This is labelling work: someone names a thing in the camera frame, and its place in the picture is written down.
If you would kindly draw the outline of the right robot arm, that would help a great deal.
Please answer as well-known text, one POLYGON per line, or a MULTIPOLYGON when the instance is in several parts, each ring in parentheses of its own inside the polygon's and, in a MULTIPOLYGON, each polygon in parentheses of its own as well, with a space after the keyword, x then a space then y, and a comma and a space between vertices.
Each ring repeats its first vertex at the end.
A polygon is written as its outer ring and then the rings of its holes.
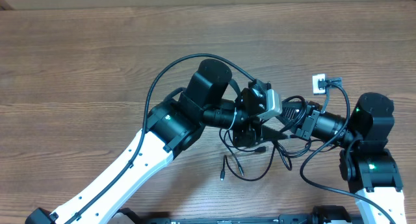
POLYGON ((284 101, 282 123, 294 121, 297 138, 316 138, 341 147, 339 169, 364 223, 406 223, 403 182, 386 148, 395 124, 394 104, 380 93, 364 93, 349 118, 318 103, 284 101))

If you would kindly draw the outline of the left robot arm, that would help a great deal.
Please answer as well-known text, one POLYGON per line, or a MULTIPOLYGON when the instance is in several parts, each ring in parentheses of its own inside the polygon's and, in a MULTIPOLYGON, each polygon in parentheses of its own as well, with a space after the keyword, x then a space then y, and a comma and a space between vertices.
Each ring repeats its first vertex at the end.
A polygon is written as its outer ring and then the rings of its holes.
POLYGON ((125 151, 78 195, 50 212, 37 208, 26 223, 108 223, 129 198, 202 135, 206 126, 245 129, 282 113, 279 94, 229 60, 209 53, 188 86, 149 108, 125 151))

